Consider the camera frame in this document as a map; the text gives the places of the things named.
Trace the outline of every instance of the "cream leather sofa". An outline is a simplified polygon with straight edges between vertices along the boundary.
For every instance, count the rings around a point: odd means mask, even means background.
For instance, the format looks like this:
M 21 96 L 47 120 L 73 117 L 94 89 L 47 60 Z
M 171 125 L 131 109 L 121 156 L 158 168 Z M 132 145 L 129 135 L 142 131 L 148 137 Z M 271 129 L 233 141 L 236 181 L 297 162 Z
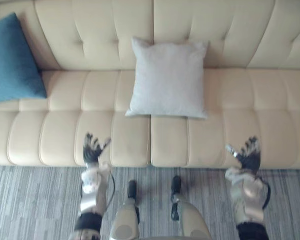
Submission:
M 86 132 L 116 167 L 226 168 L 256 135 L 263 168 L 300 169 L 300 0 L 27 0 L 16 12 L 48 99 L 0 103 L 0 165 L 80 166 Z M 131 37 L 205 41 L 207 120 L 125 117 Z

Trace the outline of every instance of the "gray striped carpet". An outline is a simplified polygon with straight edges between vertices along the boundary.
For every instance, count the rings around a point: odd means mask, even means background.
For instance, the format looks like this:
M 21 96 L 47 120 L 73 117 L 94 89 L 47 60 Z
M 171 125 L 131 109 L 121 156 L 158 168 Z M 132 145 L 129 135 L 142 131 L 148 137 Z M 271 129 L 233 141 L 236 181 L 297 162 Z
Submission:
M 0 166 L 0 240 L 66 240 L 78 214 L 83 168 Z M 260 172 L 272 187 L 265 211 L 270 239 L 300 240 L 300 171 Z M 183 193 L 203 214 L 214 240 L 237 240 L 224 170 L 116 168 L 116 191 L 102 222 L 102 240 L 126 197 L 128 180 L 138 182 L 140 236 L 179 233 L 170 220 L 170 184 L 181 175 Z

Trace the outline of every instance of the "pillow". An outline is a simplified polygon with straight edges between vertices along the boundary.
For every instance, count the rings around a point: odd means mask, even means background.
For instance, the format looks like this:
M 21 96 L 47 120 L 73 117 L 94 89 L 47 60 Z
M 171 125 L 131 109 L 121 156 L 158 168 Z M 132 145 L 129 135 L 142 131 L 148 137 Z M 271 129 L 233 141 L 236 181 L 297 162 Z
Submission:
M 12 13 L 0 20 L 0 102 L 46 97 L 19 20 Z
M 126 116 L 207 118 L 204 111 L 205 45 L 147 42 L 132 38 L 135 83 Z

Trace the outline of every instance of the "sofa backrest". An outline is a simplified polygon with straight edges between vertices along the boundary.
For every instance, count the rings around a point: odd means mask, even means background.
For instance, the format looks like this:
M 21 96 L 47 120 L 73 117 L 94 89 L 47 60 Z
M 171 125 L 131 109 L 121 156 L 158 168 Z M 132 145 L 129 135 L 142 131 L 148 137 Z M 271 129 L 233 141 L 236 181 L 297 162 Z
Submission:
M 208 68 L 300 69 L 300 0 L 2 0 L 11 12 L 43 70 L 132 70 L 132 36 L 204 41 Z

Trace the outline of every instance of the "seat cushion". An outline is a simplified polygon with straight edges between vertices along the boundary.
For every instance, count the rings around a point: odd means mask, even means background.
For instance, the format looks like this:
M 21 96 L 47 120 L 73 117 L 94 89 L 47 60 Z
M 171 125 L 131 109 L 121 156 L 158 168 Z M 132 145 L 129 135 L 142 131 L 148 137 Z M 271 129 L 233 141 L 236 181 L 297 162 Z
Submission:
M 300 70 L 205 69 L 206 120 L 125 117 L 134 71 L 45 71 L 47 99 L 0 103 L 0 165 L 82 166 L 87 132 L 116 167 L 227 168 L 250 136 L 261 167 L 300 169 Z
M 150 118 L 126 118 L 134 71 L 44 71 L 47 99 L 0 103 L 0 165 L 83 166 L 87 132 L 116 167 L 149 162 Z
M 300 168 L 300 70 L 205 69 L 208 119 L 151 118 L 156 167 L 227 168 L 250 136 L 261 141 L 261 167 Z

